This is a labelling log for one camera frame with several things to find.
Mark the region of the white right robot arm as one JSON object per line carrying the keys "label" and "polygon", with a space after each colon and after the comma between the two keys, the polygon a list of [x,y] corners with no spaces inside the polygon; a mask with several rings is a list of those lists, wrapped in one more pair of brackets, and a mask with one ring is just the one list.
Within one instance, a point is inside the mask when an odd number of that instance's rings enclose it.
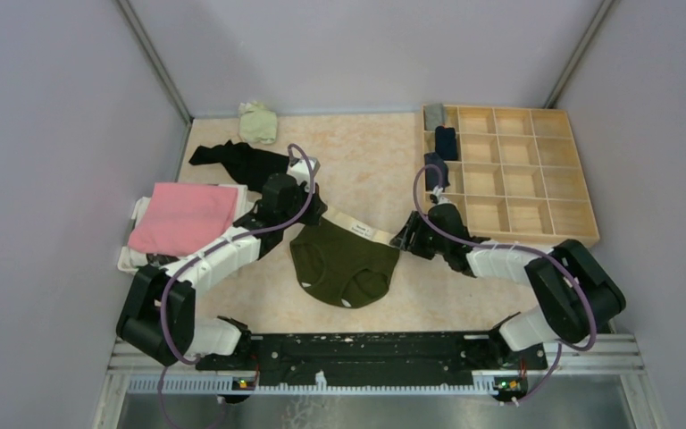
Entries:
{"label": "white right robot arm", "polygon": [[389,244],[425,259],[442,256],[452,270],[473,278],[507,279],[533,290],[533,309],[489,331],[489,359],[500,368],[513,367],[539,343],[584,349],[626,307],[619,287],[580,241],[541,248],[473,236],[451,203],[413,211]]}

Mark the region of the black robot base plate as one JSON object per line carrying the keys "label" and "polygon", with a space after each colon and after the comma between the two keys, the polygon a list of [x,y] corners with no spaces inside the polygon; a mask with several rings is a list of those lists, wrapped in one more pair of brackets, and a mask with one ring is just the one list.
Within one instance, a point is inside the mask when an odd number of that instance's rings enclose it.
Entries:
{"label": "black robot base plate", "polygon": [[262,387],[306,386],[322,373],[332,387],[469,386],[485,370],[545,370],[541,345],[502,352],[485,332],[253,334],[230,356],[208,355],[199,371],[248,371]]}

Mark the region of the navy underwear cream waistband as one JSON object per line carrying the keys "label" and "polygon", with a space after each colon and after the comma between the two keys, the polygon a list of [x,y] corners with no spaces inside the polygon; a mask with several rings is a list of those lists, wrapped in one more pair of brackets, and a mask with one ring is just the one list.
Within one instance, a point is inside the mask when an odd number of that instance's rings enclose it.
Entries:
{"label": "navy underwear cream waistband", "polygon": [[446,190],[450,186],[449,169],[443,158],[436,152],[423,155],[425,190],[432,192],[436,187]]}

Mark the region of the dark green underwear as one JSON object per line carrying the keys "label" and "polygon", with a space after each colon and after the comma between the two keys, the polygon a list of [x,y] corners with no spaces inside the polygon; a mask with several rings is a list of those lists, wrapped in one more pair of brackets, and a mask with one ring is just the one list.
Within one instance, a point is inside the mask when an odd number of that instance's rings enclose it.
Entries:
{"label": "dark green underwear", "polygon": [[400,251],[394,234],[330,207],[316,226],[306,226],[289,250],[301,288],[343,308],[371,305],[389,293]]}

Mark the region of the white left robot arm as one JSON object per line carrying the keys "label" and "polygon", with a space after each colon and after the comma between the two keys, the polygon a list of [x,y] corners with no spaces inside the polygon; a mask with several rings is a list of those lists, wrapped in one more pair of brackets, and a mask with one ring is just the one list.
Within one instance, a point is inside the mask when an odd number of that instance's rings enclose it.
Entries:
{"label": "white left robot arm", "polygon": [[196,253],[135,273],[116,324],[116,335],[162,366],[193,366],[216,355],[229,369],[250,359],[248,329],[219,316],[196,315],[197,300],[240,268],[269,254],[289,227],[317,225],[327,206],[314,178],[276,173],[261,197],[231,227]]}

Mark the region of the navy orange underwear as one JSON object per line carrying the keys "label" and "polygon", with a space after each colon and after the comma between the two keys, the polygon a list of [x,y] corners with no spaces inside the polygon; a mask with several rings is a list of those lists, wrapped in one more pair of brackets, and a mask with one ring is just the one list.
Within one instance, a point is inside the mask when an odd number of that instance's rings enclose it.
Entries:
{"label": "navy orange underwear", "polygon": [[435,152],[444,161],[458,161],[456,130],[452,127],[438,126],[434,131]]}

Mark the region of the grey underwear white waistband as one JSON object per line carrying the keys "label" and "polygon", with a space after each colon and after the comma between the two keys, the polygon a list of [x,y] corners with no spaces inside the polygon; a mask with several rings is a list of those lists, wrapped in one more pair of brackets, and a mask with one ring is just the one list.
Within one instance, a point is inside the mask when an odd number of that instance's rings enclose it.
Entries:
{"label": "grey underwear white waistband", "polygon": [[447,119],[446,107],[441,103],[425,105],[422,109],[424,129],[435,131],[436,128],[444,126]]}

